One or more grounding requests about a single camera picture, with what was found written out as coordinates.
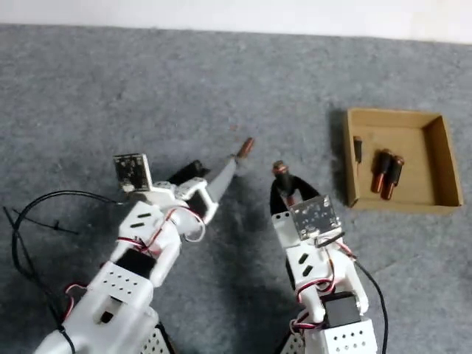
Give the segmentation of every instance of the perforated metal plate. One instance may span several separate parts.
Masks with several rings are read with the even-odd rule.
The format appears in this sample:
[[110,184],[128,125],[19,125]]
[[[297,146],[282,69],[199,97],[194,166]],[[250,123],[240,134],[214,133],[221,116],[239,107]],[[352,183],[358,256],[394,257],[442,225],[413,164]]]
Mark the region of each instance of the perforated metal plate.
[[277,354],[303,354],[304,351],[302,337],[299,334],[290,334],[285,345]]
[[160,327],[154,328],[139,354],[174,354],[175,351],[165,339]]

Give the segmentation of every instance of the red wire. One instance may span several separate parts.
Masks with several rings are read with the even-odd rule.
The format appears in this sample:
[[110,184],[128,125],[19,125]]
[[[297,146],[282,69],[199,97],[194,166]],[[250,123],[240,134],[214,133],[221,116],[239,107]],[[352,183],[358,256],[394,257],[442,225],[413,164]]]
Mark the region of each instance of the red wire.
[[167,213],[167,215],[166,215],[164,221],[162,221],[162,223],[161,223],[161,226],[158,228],[158,230],[156,231],[156,233],[150,238],[149,244],[148,244],[147,246],[145,246],[145,247],[141,250],[141,252],[145,252],[145,251],[149,250],[149,248],[153,245],[153,243],[154,243],[154,241],[156,240],[156,238],[157,238],[157,237],[159,236],[159,234],[161,233],[162,228],[164,227],[165,223],[169,221],[170,217],[172,216],[172,214],[173,214],[177,209],[178,209],[178,208],[174,208],[174,209],[170,210],[170,211]]
[[321,284],[322,282],[329,282],[331,283],[331,280],[328,279],[328,278],[320,278],[320,279],[316,279],[316,280],[312,280],[311,282],[307,282],[306,284],[302,285],[297,291],[296,291],[296,300],[298,302],[302,302],[302,299],[301,299],[301,296],[300,294],[302,293],[302,291],[304,291],[305,289],[313,286],[313,285],[317,285],[317,284]]

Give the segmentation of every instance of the white robotic arm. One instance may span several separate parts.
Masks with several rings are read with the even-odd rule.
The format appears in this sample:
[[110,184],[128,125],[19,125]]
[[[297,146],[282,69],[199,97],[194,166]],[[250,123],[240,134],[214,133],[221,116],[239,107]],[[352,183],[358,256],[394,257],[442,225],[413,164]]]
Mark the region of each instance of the white robotic arm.
[[369,301],[329,196],[291,175],[282,162],[274,164],[274,175],[272,223],[304,308],[279,353],[377,353],[372,321],[364,316]]
[[[199,241],[218,208],[248,139],[215,179],[202,177],[176,186],[153,184],[145,155],[115,156],[124,191],[144,196],[119,226],[117,246],[75,308],[63,322],[77,354],[174,353],[152,309],[154,288],[164,282],[181,248],[181,237]],[[72,349],[56,330],[35,354],[68,354]]]

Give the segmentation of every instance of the carpet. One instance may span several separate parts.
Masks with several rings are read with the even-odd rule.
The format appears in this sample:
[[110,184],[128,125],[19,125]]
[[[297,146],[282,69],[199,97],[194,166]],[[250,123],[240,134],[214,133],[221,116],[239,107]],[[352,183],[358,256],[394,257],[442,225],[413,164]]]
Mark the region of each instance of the carpet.
[[[153,179],[193,159],[211,168],[256,139],[208,234],[185,243],[154,308],[182,353],[272,353],[297,312],[272,229],[271,163],[330,193],[346,242],[389,310],[389,353],[469,353],[470,207],[453,215],[354,212],[344,205],[341,120],[349,107],[439,111],[448,118],[465,200],[472,195],[472,46],[157,29],[0,27],[1,201],[20,209],[59,189],[122,198],[111,157],[143,152]],[[88,282],[127,210],[61,197],[22,226],[55,291]],[[54,329],[13,269],[0,218],[0,352],[31,353]],[[381,344],[375,289],[361,275]]]

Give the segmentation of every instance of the cardboard tray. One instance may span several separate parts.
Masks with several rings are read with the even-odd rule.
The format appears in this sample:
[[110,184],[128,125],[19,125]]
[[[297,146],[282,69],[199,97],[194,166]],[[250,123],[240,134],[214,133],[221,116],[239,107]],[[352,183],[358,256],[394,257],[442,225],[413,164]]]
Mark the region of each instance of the cardboard tray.
[[[360,136],[362,163],[355,161],[353,137]],[[448,214],[464,204],[449,129],[438,113],[352,108],[344,122],[347,202],[353,209]],[[392,199],[371,191],[378,151],[405,160]]]

